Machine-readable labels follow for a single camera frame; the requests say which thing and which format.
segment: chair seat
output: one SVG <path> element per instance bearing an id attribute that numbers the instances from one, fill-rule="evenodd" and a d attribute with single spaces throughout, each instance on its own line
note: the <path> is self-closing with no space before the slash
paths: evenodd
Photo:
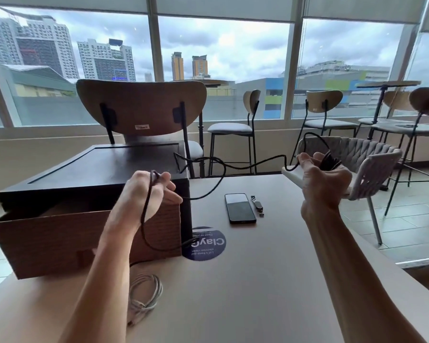
<path id="1" fill-rule="evenodd" d="M 297 166 L 295 170 L 292 172 L 286 171 L 286 168 L 281 169 L 281 173 L 283 173 L 288 179 L 291 180 L 292 183 L 296 184 L 299 188 L 303 187 L 303 169 L 300 166 Z M 346 193 L 342 196 L 342 198 L 348 198 L 351 190 L 356 182 L 357 174 L 352 172 L 353 178 L 351 179 L 351 183 L 349 184 Z"/>
<path id="2" fill-rule="evenodd" d="M 322 125 L 324 123 L 324 119 L 310 119 L 307 120 L 304 124 L 304 126 L 312 127 L 315 129 L 322 129 Z M 324 125 L 324 128 L 326 130 L 328 129 L 353 129 L 357 128 L 358 124 L 355 124 L 353 122 L 348 121 L 340 121 L 340 120 L 334 120 L 334 119 L 327 119 L 326 124 Z"/>
<path id="3" fill-rule="evenodd" d="M 191 159 L 201 158 L 204 155 L 204 151 L 200 144 L 195 141 L 188 141 L 189 143 L 189 152 L 191 153 Z"/>
<path id="4" fill-rule="evenodd" d="M 210 126 L 208 132 L 221 135 L 249 135 L 252 128 L 239 122 L 218 122 Z"/>
<path id="5" fill-rule="evenodd" d="M 358 121 L 359 121 L 360 124 L 372 125 L 373 124 L 373 117 L 371 117 L 371 118 L 361 118 Z M 377 122 L 398 123 L 398 122 L 409 122 L 409 121 L 407 121 L 407 120 L 397 120 L 397 119 L 387 119 L 387 118 L 378 118 Z"/>
<path id="6" fill-rule="evenodd" d="M 372 129 L 410 136 L 413 133 L 413 125 L 414 123 L 410 121 L 407 123 L 381 122 L 372 125 Z M 415 135 L 429 136 L 429 124 L 418 124 L 415 130 Z"/>

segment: gray woven armchair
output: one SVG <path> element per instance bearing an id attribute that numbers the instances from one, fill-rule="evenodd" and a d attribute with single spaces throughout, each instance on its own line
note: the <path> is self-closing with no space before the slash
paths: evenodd
<path id="1" fill-rule="evenodd" d="M 361 198 L 367 199 L 378 244 L 382 244 L 371 197 L 388 179 L 394 165 L 400 159 L 402 151 L 392 145 L 366 139 L 328 136 L 323 136 L 323 139 L 328 144 L 332 156 L 338 158 L 353 173 L 353 179 L 343 198 L 351 201 Z M 302 139 L 297 146 L 297 153 L 303 152 L 303 148 Z M 325 154 L 327 148 L 319 138 L 308 137 L 306 139 L 306 152 L 310 155 L 315 152 Z M 302 167 L 299 166 L 292 172 L 286 171 L 283 167 L 281 172 L 292 182 L 302 187 Z"/>

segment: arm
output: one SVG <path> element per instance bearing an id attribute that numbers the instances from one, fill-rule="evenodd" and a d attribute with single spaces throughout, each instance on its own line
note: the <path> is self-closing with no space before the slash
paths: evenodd
<path id="1" fill-rule="evenodd" d="M 125 342 L 129 291 L 129 254 L 148 193 L 149 173 L 138 171 L 127 181 L 100 237 L 97 253 L 74 313 L 59 343 Z M 180 204 L 170 174 L 153 186 L 146 220 L 162 199 Z"/>
<path id="2" fill-rule="evenodd" d="M 304 218 L 346 343 L 424 343 L 397 309 L 338 211 L 351 173 L 322 172 L 320 156 L 299 156 L 304 170 Z"/>

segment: forearm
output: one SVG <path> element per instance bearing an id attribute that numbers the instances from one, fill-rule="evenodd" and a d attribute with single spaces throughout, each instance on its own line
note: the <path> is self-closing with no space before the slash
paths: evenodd
<path id="1" fill-rule="evenodd" d="M 389 298 L 338 210 L 307 204 L 302 215 L 345 342 L 424 342 Z"/>
<path id="2" fill-rule="evenodd" d="M 102 236 L 59 343 L 125 342 L 131 236 Z"/>

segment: skyscraper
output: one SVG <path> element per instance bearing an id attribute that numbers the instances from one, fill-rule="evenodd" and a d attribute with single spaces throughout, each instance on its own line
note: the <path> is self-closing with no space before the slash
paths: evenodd
<path id="1" fill-rule="evenodd" d="M 172 54 L 172 73 L 173 80 L 184 80 L 183 58 L 180 51 Z"/>
<path id="2" fill-rule="evenodd" d="M 146 72 L 144 74 L 144 81 L 145 82 L 152 82 L 153 81 L 153 75 L 151 74 L 151 72 Z"/>
<path id="3" fill-rule="evenodd" d="M 207 56 L 192 57 L 192 78 L 209 78 Z"/>
<path id="4" fill-rule="evenodd" d="M 78 48 L 85 78 L 135 82 L 132 47 L 123 45 L 122 40 L 97 43 L 89 38 L 78 42 Z"/>
<path id="5" fill-rule="evenodd" d="M 46 65 L 65 78 L 80 77 L 67 26 L 48 15 L 1 10 L 8 15 L 0 18 L 1 63 Z"/>

